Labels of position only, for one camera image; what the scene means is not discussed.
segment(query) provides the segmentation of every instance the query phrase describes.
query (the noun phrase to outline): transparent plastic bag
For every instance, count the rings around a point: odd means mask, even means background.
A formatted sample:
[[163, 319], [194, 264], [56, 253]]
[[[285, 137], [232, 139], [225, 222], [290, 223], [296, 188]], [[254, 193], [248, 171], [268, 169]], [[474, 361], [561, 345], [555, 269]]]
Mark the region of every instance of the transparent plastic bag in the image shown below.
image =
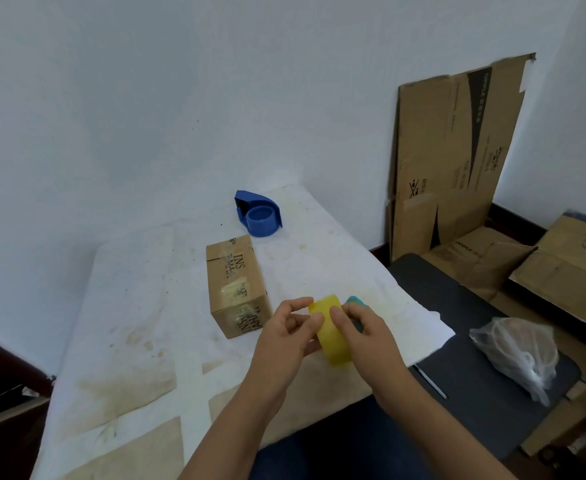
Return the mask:
[[531, 398], [549, 405], [545, 389], [555, 377], [559, 359], [553, 327], [522, 320], [494, 318], [469, 336], [493, 366], [529, 391]]

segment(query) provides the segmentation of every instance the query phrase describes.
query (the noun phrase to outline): white tablecloth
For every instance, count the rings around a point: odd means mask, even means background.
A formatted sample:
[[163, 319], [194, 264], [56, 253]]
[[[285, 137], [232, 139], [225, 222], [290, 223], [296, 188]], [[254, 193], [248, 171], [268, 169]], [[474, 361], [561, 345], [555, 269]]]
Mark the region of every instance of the white tablecloth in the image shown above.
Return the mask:
[[[407, 364], [430, 355], [454, 334], [408, 296], [304, 187], [290, 185], [266, 196], [280, 206], [284, 224], [272, 236], [253, 238], [273, 309], [298, 296], [335, 293], [345, 301], [356, 295], [385, 318]], [[259, 337], [256, 331], [227, 340], [209, 313], [206, 245], [245, 233], [231, 201], [98, 250], [32, 478], [59, 478], [177, 416], [184, 459], [190, 458], [211, 424], [209, 400], [241, 382]], [[312, 358], [316, 364], [320, 359]], [[131, 381], [139, 382], [142, 395], [151, 383], [172, 390], [92, 427], [101, 416], [112, 415], [113, 405], [135, 400], [121, 394], [121, 384]], [[333, 397], [317, 408], [306, 404], [308, 418], [295, 428], [362, 394], [368, 393], [338, 394], [344, 400]]]

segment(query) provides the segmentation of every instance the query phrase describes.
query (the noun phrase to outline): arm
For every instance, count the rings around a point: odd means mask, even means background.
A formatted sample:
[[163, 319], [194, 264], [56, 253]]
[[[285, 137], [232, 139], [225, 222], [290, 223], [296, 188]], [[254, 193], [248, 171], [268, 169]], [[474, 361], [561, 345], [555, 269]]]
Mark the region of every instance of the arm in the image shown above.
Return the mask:
[[[349, 317], [362, 322], [362, 333]], [[441, 478], [514, 480], [510, 471], [413, 378], [383, 319], [357, 303], [347, 303], [342, 309], [333, 306], [331, 318], [379, 405], [420, 447]]]
[[324, 316], [292, 312], [313, 298], [283, 301], [257, 340], [249, 371], [217, 417], [178, 480], [240, 480], [249, 476], [261, 437], [284, 403], [286, 389], [305, 355], [319, 349], [312, 340]]

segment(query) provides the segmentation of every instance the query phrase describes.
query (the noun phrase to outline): wall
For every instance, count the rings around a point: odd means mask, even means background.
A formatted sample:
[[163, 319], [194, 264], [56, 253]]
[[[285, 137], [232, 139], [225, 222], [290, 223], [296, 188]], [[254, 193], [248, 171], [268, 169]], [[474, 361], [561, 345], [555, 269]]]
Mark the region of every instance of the wall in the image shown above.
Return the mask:
[[575, 3], [0, 0], [0, 344], [56, 373], [99, 243], [238, 188], [381, 244], [398, 85], [537, 51], [538, 88]]
[[495, 202], [544, 227], [565, 209], [586, 213], [586, 0], [511, 147]]

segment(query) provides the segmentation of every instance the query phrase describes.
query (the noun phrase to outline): blue jeans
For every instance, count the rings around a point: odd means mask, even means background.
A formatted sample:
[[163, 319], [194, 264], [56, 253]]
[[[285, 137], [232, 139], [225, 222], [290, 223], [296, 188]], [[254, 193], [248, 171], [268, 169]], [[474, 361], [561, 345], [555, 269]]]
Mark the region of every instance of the blue jeans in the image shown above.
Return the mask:
[[413, 443], [372, 395], [262, 449], [249, 477], [250, 480], [432, 478]]

